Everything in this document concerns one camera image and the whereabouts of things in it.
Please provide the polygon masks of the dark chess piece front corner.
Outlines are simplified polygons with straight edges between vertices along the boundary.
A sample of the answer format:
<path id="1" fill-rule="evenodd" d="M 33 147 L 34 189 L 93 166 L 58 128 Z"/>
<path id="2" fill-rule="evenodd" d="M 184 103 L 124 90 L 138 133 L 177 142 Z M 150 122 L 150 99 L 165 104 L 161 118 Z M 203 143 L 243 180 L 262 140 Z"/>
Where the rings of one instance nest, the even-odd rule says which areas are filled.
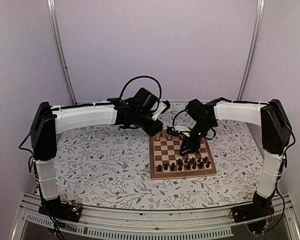
<path id="1" fill-rule="evenodd" d="M 157 171 L 162 172 L 162 166 L 160 164 L 157 166 Z"/>

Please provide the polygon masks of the dark chess piece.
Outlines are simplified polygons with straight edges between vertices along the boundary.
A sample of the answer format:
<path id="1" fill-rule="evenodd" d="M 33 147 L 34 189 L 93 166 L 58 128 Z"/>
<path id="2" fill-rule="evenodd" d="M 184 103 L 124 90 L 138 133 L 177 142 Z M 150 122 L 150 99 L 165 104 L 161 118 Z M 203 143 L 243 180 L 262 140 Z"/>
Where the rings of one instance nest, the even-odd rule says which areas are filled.
<path id="1" fill-rule="evenodd" d="M 206 168 L 209 168 L 209 167 L 210 167 L 210 164 L 211 164 L 211 162 L 208 161 L 207 164 L 205 165 L 205 167 L 206 167 Z"/>
<path id="2" fill-rule="evenodd" d="M 196 162 L 194 162 L 194 163 L 192 164 L 192 169 L 193 169 L 193 170 L 196 170 L 196 169 L 197 169 L 197 163 L 196 163 Z"/>
<path id="3" fill-rule="evenodd" d="M 175 165 L 175 163 L 173 162 L 173 163 L 170 165 L 170 171 L 171 171 L 171 172 L 174 172 L 174 171 L 175 171 L 175 168 L 176 168 L 176 165 Z"/>
<path id="4" fill-rule="evenodd" d="M 168 167 L 169 167 L 169 164 L 168 164 L 168 163 L 165 163 L 165 164 L 163 165 L 164 171 L 167 171 L 167 170 L 168 170 Z"/>
<path id="5" fill-rule="evenodd" d="M 187 169 L 187 170 L 190 170 L 191 167 L 192 167 L 192 164 L 191 164 L 191 163 L 189 163 L 189 164 L 186 165 L 186 169 Z"/>
<path id="6" fill-rule="evenodd" d="M 183 163 L 182 162 L 178 165 L 177 170 L 178 171 L 182 171 L 183 170 Z"/>

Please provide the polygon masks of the wooden chess board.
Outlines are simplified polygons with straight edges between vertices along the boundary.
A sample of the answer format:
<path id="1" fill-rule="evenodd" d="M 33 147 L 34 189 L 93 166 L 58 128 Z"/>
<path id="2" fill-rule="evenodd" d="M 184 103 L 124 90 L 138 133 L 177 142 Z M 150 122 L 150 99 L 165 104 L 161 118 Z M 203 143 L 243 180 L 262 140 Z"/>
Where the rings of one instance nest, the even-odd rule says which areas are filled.
<path id="1" fill-rule="evenodd" d="M 180 156 L 179 152 L 183 141 L 183 136 L 172 136 L 166 134 L 166 130 L 157 133 L 160 135 L 160 141 L 155 140 L 155 136 L 149 138 L 149 163 L 150 163 L 150 178 L 152 180 L 175 180 L 175 179 L 190 179 L 190 178 L 203 178 L 216 175 L 217 170 L 215 163 L 205 138 L 201 140 L 201 145 L 198 153 L 190 153 Z M 210 162 L 209 168 L 206 168 L 207 162 L 204 162 L 202 169 L 198 168 L 200 162 L 197 162 L 201 157 L 201 162 L 204 158 L 208 157 Z M 184 163 L 185 158 L 188 158 L 188 163 Z M 195 158 L 197 163 L 196 169 L 187 169 L 187 164 L 192 164 L 191 159 Z M 178 171 L 178 159 L 183 161 L 182 171 Z M 168 170 L 164 171 L 164 164 L 168 163 Z M 170 171 L 170 166 L 175 163 L 175 171 Z M 157 166 L 162 166 L 162 172 L 157 171 Z"/>

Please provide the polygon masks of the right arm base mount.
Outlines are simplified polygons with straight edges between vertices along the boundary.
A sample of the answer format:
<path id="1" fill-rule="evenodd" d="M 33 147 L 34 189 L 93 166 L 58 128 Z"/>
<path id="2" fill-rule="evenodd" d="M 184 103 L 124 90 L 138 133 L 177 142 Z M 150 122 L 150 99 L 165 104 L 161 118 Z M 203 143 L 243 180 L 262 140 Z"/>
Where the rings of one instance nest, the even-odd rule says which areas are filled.
<path id="1" fill-rule="evenodd" d="M 235 223 L 251 221 L 247 229 L 255 235 L 264 234 L 273 221 L 275 210 L 270 198 L 254 198 L 252 203 L 233 207 L 228 216 Z"/>

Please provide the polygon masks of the dark chess piece corner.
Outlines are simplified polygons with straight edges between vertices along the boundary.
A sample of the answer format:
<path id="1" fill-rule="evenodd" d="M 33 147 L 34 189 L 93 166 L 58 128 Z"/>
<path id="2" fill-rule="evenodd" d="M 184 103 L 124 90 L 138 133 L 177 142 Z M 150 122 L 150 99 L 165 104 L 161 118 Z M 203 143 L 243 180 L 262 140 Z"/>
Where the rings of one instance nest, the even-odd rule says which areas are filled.
<path id="1" fill-rule="evenodd" d="M 160 164 L 157 166 L 157 171 L 162 172 L 162 166 Z"/>
<path id="2" fill-rule="evenodd" d="M 202 169 L 202 168 L 204 167 L 204 164 L 205 164 L 205 163 L 204 163 L 203 161 L 200 162 L 199 165 L 198 165 L 198 168 L 199 168 L 199 169 Z"/>

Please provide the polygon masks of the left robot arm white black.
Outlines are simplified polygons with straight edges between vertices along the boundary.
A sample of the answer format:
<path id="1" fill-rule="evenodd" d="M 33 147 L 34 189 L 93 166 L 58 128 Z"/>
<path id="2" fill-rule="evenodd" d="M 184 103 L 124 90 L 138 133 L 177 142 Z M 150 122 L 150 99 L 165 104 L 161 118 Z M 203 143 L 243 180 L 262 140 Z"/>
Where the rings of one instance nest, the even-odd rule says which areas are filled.
<path id="1" fill-rule="evenodd" d="M 163 129 L 158 119 L 170 104 L 145 88 L 140 88 L 130 98 L 109 98 L 101 102 L 80 105 L 51 106 L 42 102 L 34 116 L 29 133 L 30 153 L 34 159 L 36 181 L 45 209 L 53 216 L 64 213 L 64 205 L 58 201 L 54 160 L 57 155 L 56 136 L 63 132 L 104 125 L 117 125 L 123 129 L 140 128 L 153 137 Z"/>

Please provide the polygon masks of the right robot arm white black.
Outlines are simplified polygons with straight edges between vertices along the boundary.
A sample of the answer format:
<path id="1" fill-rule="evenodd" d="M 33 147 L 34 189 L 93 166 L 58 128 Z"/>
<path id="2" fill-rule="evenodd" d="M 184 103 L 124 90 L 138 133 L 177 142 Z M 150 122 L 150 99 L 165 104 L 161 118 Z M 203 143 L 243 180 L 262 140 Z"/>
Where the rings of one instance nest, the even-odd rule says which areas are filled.
<path id="1" fill-rule="evenodd" d="M 263 168 L 255 194 L 268 199 L 275 192 L 277 184 L 287 167 L 287 151 L 296 143 L 296 137 L 285 109 L 278 99 L 270 101 L 230 100 L 224 97 L 202 103 L 198 99 L 188 102 L 183 110 L 190 116 L 193 127 L 172 128 L 184 135 L 180 154 L 195 153 L 199 142 L 209 131 L 214 131 L 219 121 L 234 121 L 247 125 L 249 130 L 259 129 L 260 140 L 256 141 L 263 152 Z"/>

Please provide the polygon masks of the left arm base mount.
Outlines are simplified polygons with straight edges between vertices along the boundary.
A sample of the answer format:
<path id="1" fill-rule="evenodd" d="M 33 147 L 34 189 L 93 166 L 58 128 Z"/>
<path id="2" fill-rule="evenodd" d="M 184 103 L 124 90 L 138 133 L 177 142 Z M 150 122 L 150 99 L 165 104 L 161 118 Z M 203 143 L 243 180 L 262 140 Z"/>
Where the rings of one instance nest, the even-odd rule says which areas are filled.
<path id="1" fill-rule="evenodd" d="M 82 214 L 82 203 L 75 200 L 68 202 L 61 201 L 58 196 L 53 200 L 41 199 L 41 205 L 38 212 L 42 215 L 70 222 L 78 223 Z"/>

